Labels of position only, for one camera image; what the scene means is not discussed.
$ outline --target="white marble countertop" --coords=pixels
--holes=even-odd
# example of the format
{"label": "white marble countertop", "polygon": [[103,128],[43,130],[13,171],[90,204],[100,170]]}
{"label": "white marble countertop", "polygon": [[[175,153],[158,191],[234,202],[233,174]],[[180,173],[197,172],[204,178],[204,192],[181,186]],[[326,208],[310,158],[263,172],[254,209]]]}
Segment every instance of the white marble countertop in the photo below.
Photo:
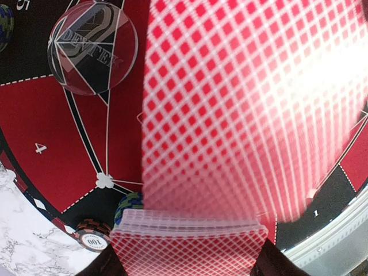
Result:
{"label": "white marble countertop", "polygon": [[96,256],[35,209],[0,164],[0,266],[15,276],[66,276]]}

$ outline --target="white line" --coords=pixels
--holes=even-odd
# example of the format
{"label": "white line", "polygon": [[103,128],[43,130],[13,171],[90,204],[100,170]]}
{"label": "white line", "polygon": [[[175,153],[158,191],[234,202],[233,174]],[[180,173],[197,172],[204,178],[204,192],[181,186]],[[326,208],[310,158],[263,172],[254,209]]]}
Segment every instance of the white line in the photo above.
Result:
{"label": "white line", "polygon": [[52,43],[56,43],[56,36],[62,31],[63,27],[64,27],[64,24],[65,22],[67,21],[67,18],[68,17],[65,17],[62,19],[62,22],[59,22],[58,24],[62,23],[61,26],[59,26],[59,30],[58,30],[58,33],[55,34],[56,32],[56,29],[53,30],[52,34],[51,34],[51,43],[49,44],[49,46],[52,44]]}
{"label": "white line", "polygon": [[74,0],[71,0],[71,1],[70,1],[70,3],[69,3],[69,5],[68,5],[67,9],[65,10],[66,12],[68,11],[68,9],[70,9],[70,6],[71,6],[71,4],[73,3],[73,1],[74,1]]}
{"label": "white line", "polygon": [[79,72],[79,70],[75,67],[75,64],[70,60],[69,56],[64,52],[64,50],[61,47],[59,47],[59,49],[61,51],[63,51],[65,57],[69,60],[69,62],[71,63],[71,65],[73,66],[73,68],[76,70],[76,72],[78,73],[78,75],[84,80],[84,82],[88,85],[88,87],[91,89],[91,91],[96,95],[96,92],[90,86],[90,84],[88,83],[88,81],[83,77],[83,75],[81,74],[81,72]]}
{"label": "white line", "polygon": [[356,197],[354,197],[347,205],[351,205],[354,201],[356,201],[357,200],[357,198]]}
{"label": "white line", "polygon": [[132,70],[132,68],[133,68],[133,66],[136,62],[137,56],[138,56],[138,34],[137,34],[137,30],[136,30],[136,27],[133,25],[133,22],[130,19],[129,19],[129,22],[132,24],[132,27],[133,27],[133,30],[134,30],[136,48],[135,48],[134,57],[132,59],[131,66],[128,68],[128,70],[126,71],[126,74],[121,78],[121,80],[119,82],[121,82],[123,79],[125,79],[125,77],[131,72],[131,70]]}
{"label": "white line", "polygon": [[115,179],[112,179],[112,182],[121,182],[121,183],[134,184],[134,185],[143,185],[143,183],[139,183],[139,182],[131,182],[131,181],[115,180]]}
{"label": "white line", "polygon": [[[64,26],[64,24],[65,24],[65,21],[66,21],[66,19],[64,20],[64,22],[62,23],[62,25],[60,26],[60,29],[59,29],[59,31],[61,30],[61,28]],[[60,71],[61,71],[61,73],[62,73],[62,78],[63,78],[63,85],[66,85],[66,78],[65,78],[65,74],[64,74],[64,68],[63,68],[63,66],[61,65],[61,63],[62,63],[62,60],[61,60],[61,58],[60,58],[60,53],[59,53],[59,51],[58,51],[58,47],[56,46],[56,41],[54,40],[53,41],[53,43],[54,43],[54,46],[55,46],[55,52],[56,52],[56,56],[57,56],[57,59],[58,59],[58,61],[59,61],[59,65],[58,65],[58,67],[59,67],[59,69],[60,69]],[[55,64],[55,61],[54,61],[54,56],[53,55],[51,55],[51,60],[52,60],[52,65],[53,65],[53,67],[54,67],[54,69],[55,69],[55,71],[56,71],[56,73],[58,73],[57,72],[57,70],[56,70],[56,64]]]}
{"label": "white line", "polygon": [[351,185],[352,189],[353,189],[355,192],[357,192],[357,191],[355,190],[354,186],[352,185],[352,183],[351,183],[351,181],[350,181],[350,178],[347,176],[347,174],[346,174],[346,172],[345,172],[345,170],[344,170],[343,166],[341,166],[341,164],[339,164],[339,166],[340,166],[340,168],[342,169],[342,171],[343,171],[343,173],[344,173],[344,175],[345,175],[346,179],[349,181],[349,183],[350,183],[350,185]]}
{"label": "white line", "polygon": [[[91,149],[92,149],[93,154],[94,154],[94,156],[95,156],[95,158],[96,158],[96,161],[98,162],[99,167],[102,169],[102,166],[101,166],[101,164],[100,164],[100,162],[99,162],[99,160],[98,160],[98,156],[97,156],[97,154],[96,154],[96,153],[95,153],[95,151],[94,151],[93,145],[92,145],[92,143],[91,143],[91,141],[90,141],[90,138],[89,138],[89,136],[88,136],[88,133],[87,133],[87,131],[86,131],[85,125],[84,125],[83,120],[82,120],[82,117],[81,117],[81,115],[79,114],[78,106],[76,105],[76,102],[75,102],[75,99],[74,99],[74,95],[73,95],[73,93],[70,93],[70,94],[71,94],[71,96],[72,96],[72,99],[73,99],[73,102],[74,102],[74,105],[75,105],[75,110],[76,110],[76,112],[78,113],[78,116],[79,116],[79,119],[80,119],[80,124],[82,125],[83,130],[85,131],[86,137],[87,137],[87,139],[88,139],[89,144],[91,145]],[[79,131],[78,124],[76,123],[75,117],[74,117],[73,112],[72,112],[72,110],[71,110],[71,106],[70,106],[70,104],[69,104],[68,97],[67,97],[67,93],[66,93],[65,89],[64,89],[64,95],[65,95],[65,97],[66,97],[66,100],[67,100],[67,103],[68,103],[68,106],[69,106],[69,109],[70,109],[70,115],[71,115],[71,117],[73,117],[73,120],[74,120],[74,123],[75,123],[75,127],[76,127],[76,129],[77,129],[77,131],[78,131],[78,133],[79,133],[79,135],[80,135],[80,139],[82,140],[82,143],[83,143],[83,145],[84,145],[84,147],[85,147],[85,149],[86,149],[87,155],[88,155],[88,157],[89,157],[89,158],[90,158],[90,160],[91,160],[91,164],[92,164],[92,166],[94,167],[94,169],[95,169],[96,173],[98,173],[97,169],[95,168],[95,166],[94,166],[94,164],[93,164],[92,158],[91,158],[91,156],[90,156],[90,155],[89,155],[89,153],[88,153],[88,149],[87,149],[87,146],[86,146],[85,141],[83,140],[82,134],[81,134],[81,132]]]}
{"label": "white line", "polygon": [[93,188],[92,190],[90,190],[88,193],[86,193],[83,197],[81,197],[79,200],[75,201],[72,205],[70,205],[67,209],[65,209],[64,211],[61,212],[61,214],[63,214],[64,212],[68,211],[71,207],[73,207],[75,204],[77,204],[79,201],[81,201],[82,199],[84,199],[87,195],[89,195],[90,193],[92,193],[96,188]]}
{"label": "white line", "polygon": [[50,40],[47,42],[47,52],[50,50],[50,46],[51,46],[51,35]]}
{"label": "white line", "polygon": [[105,100],[104,100],[104,98],[101,96],[101,94],[102,94],[102,93],[98,94],[99,98],[102,100],[102,102],[103,102],[106,106],[108,106],[108,103],[106,103],[106,102],[105,102]]}
{"label": "white line", "polygon": [[274,244],[276,244],[276,237],[277,237],[277,216],[276,216],[276,221],[275,221],[275,240],[274,240]]}
{"label": "white line", "polygon": [[112,49],[112,53],[111,53],[111,62],[110,62],[110,71],[109,71],[109,84],[108,84],[108,89],[110,89],[110,81],[111,81],[111,73],[113,71],[113,58],[114,58],[114,51],[115,51],[115,44],[116,44],[116,37],[117,37],[117,28],[119,26],[119,20],[120,20],[120,13],[118,13],[117,15],[117,22],[116,22],[116,26],[115,26],[115,34],[114,34],[114,43],[113,43],[113,49]]}
{"label": "white line", "polygon": [[15,83],[20,83],[20,82],[26,82],[26,81],[30,81],[31,79],[40,79],[40,78],[46,78],[48,76],[53,76],[53,74],[50,75],[44,75],[44,76],[34,76],[32,78],[27,78],[27,79],[20,79],[20,80],[15,80],[13,82],[7,82],[7,83],[1,83],[0,86],[6,86],[6,85],[13,85]]}
{"label": "white line", "polygon": [[102,44],[102,45],[114,45],[114,43],[108,43],[108,42],[71,42],[71,41],[62,41],[62,42],[55,42],[57,45],[59,44]]}
{"label": "white line", "polygon": [[118,190],[118,189],[116,189],[116,188],[112,188],[112,189],[113,189],[113,190],[115,190],[115,191],[118,191],[119,193],[126,194],[126,193],[124,193],[123,191]]}
{"label": "white line", "polygon": [[319,190],[319,188],[322,187],[322,185],[324,184],[324,182],[327,180],[327,178],[330,177],[330,175],[333,173],[333,171],[335,171],[335,169],[338,167],[338,165],[340,165],[340,162],[344,159],[344,157],[348,154],[349,150],[351,149],[351,147],[355,144],[355,142],[357,141],[358,137],[360,136],[360,134],[362,133],[363,129],[365,128],[366,124],[368,122],[368,118],[366,119],[366,121],[363,123],[363,125],[360,127],[359,131],[355,134],[354,138],[351,140],[350,144],[348,145],[348,147],[345,149],[345,151],[340,155],[340,157],[338,158],[338,162],[336,162],[336,165],[329,171],[329,173],[325,176],[325,178],[320,182],[320,184],[318,185],[318,187],[316,187],[317,190]]}
{"label": "white line", "polygon": [[137,121],[138,121],[141,125],[143,125],[142,120],[140,120],[140,119],[139,119],[139,117],[140,117],[141,115],[143,115],[143,111],[137,115]]}
{"label": "white line", "polygon": [[[82,18],[83,15],[85,15],[90,9],[92,9],[93,7],[95,6],[95,3],[90,6],[87,10],[85,10],[84,13],[82,13],[80,16],[78,16],[73,22],[72,24],[70,24],[70,26],[73,26],[80,18]],[[55,41],[58,41],[64,34],[65,32],[67,31],[67,29],[65,29],[65,31],[59,36],[59,37],[56,37],[55,38]]]}
{"label": "white line", "polygon": [[356,128],[357,127],[357,125],[359,125],[363,120],[365,120],[365,119],[367,119],[367,116],[368,115],[364,115],[364,117],[362,117],[350,130],[349,130],[349,132],[350,131],[352,131],[354,128]]}
{"label": "white line", "polygon": [[110,121],[110,97],[111,90],[109,90],[109,99],[108,99],[108,113],[106,116],[106,175],[109,175],[109,121]]}

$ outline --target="black poker chip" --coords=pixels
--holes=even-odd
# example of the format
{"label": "black poker chip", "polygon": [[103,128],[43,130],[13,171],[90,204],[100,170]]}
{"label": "black poker chip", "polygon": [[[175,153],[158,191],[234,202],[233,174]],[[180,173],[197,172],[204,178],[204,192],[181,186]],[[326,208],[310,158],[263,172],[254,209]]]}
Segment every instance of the black poker chip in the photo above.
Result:
{"label": "black poker chip", "polygon": [[86,249],[102,252],[110,243],[111,227],[93,219],[83,220],[76,230],[75,238]]}

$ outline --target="red playing card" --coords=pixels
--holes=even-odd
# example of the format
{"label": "red playing card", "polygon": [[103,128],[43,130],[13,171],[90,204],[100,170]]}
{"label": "red playing card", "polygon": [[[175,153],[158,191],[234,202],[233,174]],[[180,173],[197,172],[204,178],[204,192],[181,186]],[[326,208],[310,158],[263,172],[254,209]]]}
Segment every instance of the red playing card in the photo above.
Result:
{"label": "red playing card", "polygon": [[259,224],[211,225],[161,213],[125,210],[111,233],[129,276],[249,275],[267,238],[267,229]]}
{"label": "red playing card", "polygon": [[151,2],[148,209],[297,220],[367,92],[358,0]]}

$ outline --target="printed number 4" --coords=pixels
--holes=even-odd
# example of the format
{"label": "printed number 4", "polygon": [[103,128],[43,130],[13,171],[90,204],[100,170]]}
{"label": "printed number 4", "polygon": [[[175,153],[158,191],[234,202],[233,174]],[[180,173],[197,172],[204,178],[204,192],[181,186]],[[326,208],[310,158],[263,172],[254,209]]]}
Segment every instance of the printed number 4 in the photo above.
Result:
{"label": "printed number 4", "polygon": [[41,144],[37,144],[37,143],[35,145],[36,145],[36,148],[37,148],[36,152],[38,154],[42,154],[42,152],[44,150],[47,150],[47,147],[45,145],[41,145]]}
{"label": "printed number 4", "polygon": [[22,10],[25,6],[25,10],[28,10],[30,0],[18,0],[17,10]]}

